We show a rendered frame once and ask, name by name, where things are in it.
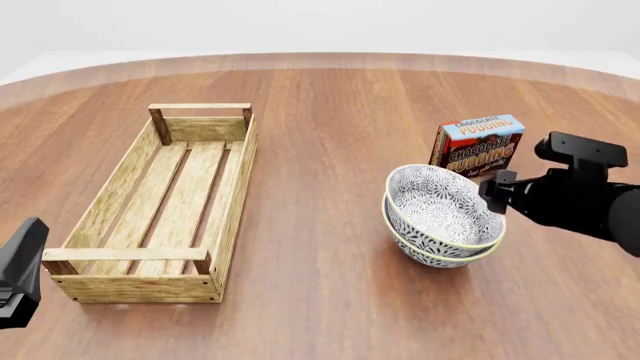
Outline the wooden slat tray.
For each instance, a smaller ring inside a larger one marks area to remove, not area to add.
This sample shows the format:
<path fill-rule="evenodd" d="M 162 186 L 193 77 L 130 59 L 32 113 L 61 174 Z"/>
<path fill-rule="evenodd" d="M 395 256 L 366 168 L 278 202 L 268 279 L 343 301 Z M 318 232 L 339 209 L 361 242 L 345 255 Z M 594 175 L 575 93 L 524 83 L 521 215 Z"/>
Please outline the wooden slat tray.
<path fill-rule="evenodd" d="M 220 302 L 254 156 L 251 104 L 153 104 L 150 119 L 60 248 L 52 281 L 80 303 Z M 227 114 L 237 110 L 237 116 Z"/>

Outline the chocolate pudding box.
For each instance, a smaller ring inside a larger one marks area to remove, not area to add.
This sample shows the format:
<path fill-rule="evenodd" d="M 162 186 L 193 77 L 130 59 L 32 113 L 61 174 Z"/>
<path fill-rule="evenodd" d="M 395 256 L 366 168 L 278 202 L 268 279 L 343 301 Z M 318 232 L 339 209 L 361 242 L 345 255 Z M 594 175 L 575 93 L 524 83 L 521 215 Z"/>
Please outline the chocolate pudding box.
<path fill-rule="evenodd" d="M 429 164 L 466 178 L 504 170 L 524 131 L 510 114 L 444 123 L 438 128 Z"/>

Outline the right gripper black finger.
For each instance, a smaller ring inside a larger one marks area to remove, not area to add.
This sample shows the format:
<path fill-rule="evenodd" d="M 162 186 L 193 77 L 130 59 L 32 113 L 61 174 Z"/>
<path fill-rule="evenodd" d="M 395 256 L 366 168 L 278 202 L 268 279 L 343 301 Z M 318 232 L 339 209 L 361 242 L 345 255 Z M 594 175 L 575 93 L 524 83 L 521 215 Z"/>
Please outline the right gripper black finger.
<path fill-rule="evenodd" d="M 485 180 L 479 185 L 479 195 L 485 200 L 487 208 L 496 214 L 504 215 L 507 209 L 507 190 L 499 182 Z"/>

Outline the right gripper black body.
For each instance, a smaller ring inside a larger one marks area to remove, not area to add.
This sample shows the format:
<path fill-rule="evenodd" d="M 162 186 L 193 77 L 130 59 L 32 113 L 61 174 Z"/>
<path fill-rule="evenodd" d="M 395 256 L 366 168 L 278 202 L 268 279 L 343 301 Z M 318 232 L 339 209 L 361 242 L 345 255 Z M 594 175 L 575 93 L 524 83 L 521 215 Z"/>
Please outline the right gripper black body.
<path fill-rule="evenodd" d="M 493 178 L 492 211 L 501 215 L 506 214 L 507 207 L 525 213 L 527 200 L 526 190 L 531 185 L 528 180 L 516 179 L 517 173 L 510 170 L 500 170 Z"/>

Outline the patterned bowl with black-white flowers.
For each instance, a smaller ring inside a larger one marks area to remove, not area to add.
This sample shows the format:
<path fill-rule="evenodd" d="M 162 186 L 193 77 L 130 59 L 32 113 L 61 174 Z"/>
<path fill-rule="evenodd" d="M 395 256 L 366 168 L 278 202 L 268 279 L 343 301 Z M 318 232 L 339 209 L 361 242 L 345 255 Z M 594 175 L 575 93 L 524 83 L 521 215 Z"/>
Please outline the patterned bowl with black-white flowers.
<path fill-rule="evenodd" d="M 386 179 L 385 209 L 401 239 L 441 257 L 472 257 L 506 233 L 503 215 L 491 212 L 479 186 L 450 170 L 408 164 Z"/>
<path fill-rule="evenodd" d="M 471 257 L 443 257 L 436 254 L 431 254 L 426 251 L 422 251 L 414 245 L 411 245 L 407 242 L 397 231 L 393 228 L 391 222 L 388 218 L 388 212 L 386 209 L 386 195 L 383 195 L 381 200 L 381 212 L 387 225 L 388 229 L 391 232 L 392 239 L 398 245 L 398 247 L 410 257 L 412 260 L 415 260 L 418 263 L 421 263 L 425 266 L 431 266 L 438 269 L 453 269 L 461 266 L 466 266 L 469 263 L 473 263 L 476 260 L 480 260 L 484 257 L 488 257 L 492 254 L 496 249 L 501 245 L 502 241 L 499 241 L 496 245 L 492 245 L 489 248 L 485 248 L 479 251 L 479 254 L 473 255 Z"/>

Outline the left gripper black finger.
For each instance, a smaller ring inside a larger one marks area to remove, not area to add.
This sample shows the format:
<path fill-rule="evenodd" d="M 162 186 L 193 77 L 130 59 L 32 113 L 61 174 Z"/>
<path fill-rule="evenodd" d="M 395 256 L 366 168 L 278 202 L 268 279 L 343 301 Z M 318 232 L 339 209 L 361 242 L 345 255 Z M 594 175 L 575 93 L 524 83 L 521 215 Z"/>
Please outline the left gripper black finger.
<path fill-rule="evenodd" d="M 41 299 L 40 266 L 48 233 L 40 218 L 27 218 L 0 248 L 0 288 Z"/>

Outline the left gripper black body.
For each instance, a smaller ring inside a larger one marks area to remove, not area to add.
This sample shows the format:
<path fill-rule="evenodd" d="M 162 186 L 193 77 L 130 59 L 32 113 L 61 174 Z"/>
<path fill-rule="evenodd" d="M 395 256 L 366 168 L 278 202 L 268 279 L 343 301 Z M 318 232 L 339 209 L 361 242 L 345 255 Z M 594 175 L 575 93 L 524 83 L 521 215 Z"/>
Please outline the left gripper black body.
<path fill-rule="evenodd" d="M 0 329 L 25 328 L 41 300 L 39 285 L 27 289 L 0 280 Z"/>

